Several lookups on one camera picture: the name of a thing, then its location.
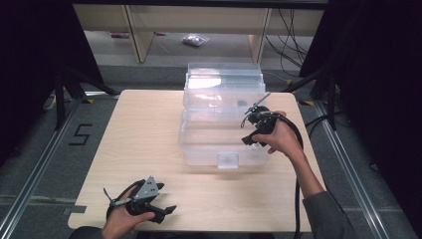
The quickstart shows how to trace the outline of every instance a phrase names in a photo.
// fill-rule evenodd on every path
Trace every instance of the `finger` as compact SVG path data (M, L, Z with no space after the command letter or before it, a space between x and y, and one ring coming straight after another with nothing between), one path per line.
M145 213L142 213L142 214L138 215L137 216L137 219L138 219L139 222L144 222L144 221L151 220L154 217L155 217L155 213L153 213L153 212L145 212Z
M266 136L260 133L252 135L252 140L256 142L265 142L265 138Z
M121 197L121 199L126 199L126 198L128 198L129 197L129 195L131 194L131 192L133 191L133 189L136 187L136 185L135 186L133 186L133 187L131 187L125 194L124 194L124 196L122 196Z
M285 112L282 112L282 111L275 111L275 113L280 114L283 117L285 117L287 115Z

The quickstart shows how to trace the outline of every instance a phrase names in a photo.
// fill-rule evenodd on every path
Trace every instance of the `table top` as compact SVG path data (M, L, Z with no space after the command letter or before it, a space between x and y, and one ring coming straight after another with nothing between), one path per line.
M72 213L71 228L103 227L108 199L133 182L153 175L165 186L152 205L177 205L161 224L145 222L137 230L153 231L295 231L296 175L279 152L263 166L218 169L189 166L178 147L182 91L126 90L119 97L76 202L85 213ZM272 93L267 107L285 111L298 127L316 177L322 182L295 97ZM311 231L301 206L301 230Z

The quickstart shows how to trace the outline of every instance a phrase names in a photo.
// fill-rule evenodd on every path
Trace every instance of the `stacked plastic bins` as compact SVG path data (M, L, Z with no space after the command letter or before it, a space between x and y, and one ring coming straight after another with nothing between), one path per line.
M267 150L242 141L255 127L246 122L241 128L245 112L265 94L257 64L189 64L179 132L185 162L219 168L265 164Z

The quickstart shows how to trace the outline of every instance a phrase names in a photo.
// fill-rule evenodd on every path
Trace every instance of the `person's hand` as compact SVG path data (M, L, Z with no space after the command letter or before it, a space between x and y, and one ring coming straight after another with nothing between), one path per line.
M121 199L128 198L134 187L131 188ZM153 212L145 212L138 216L130 215L124 205L116 207L112 210L108 220L103 228L103 236L105 239L117 239L126 233L134 230L134 226L144 221L154 218Z
M286 116L284 112L276 112L282 116ZM276 126L271 134L255 134L252 136L253 141L265 142L271 148L268 153L280 151L289 159L302 155L303 150L298 139L292 129L283 121L277 120Z

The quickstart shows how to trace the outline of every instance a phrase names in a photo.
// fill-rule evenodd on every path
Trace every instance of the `gray floor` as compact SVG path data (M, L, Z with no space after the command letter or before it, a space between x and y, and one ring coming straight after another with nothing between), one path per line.
M247 36L210 34L206 35L210 38L207 44L195 48L181 42L185 35L167 33L165 36L155 36L145 62L138 64L127 39L112 39L106 32L87 32L105 82L116 90L182 90L189 62L252 62ZM283 48L277 36L270 36L270 40L278 48ZM298 42L305 49L311 41L312 38L298 38ZM285 52L299 61L295 51ZM287 80L298 80L294 75L298 73L299 68L289 64L287 60L282 63L283 65L279 55L266 43L261 68L268 91L279 91L287 85ZM96 91L90 86L84 87L87 91ZM312 84L297 90L295 94L298 101L311 101L311 88ZM115 103L116 100L109 99L77 105L75 115L26 210L15 225L11 238L67 238L72 233L72 229L67 225L68 211L78 197ZM304 122L318 117L316 107L299 108ZM20 144L21 154L10 157L0 168L1 218L8 212L15 196L27 182L28 176L49 143L55 126L55 116L54 109L41 115L26 140ZM342 144L390 238L417 238L383 178L368 167L370 156L348 124L347 118L339 116L336 122ZM85 145L74 146L72 142L81 141L79 137L75 137L75 132L82 123L90 125L80 131L89 134L90 138ZM311 141L327 188L344 210L360 238L377 238L356 200L322 124L316 127ZM276 233L276 236L292 238L292 233ZM306 233L303 238L312 236Z

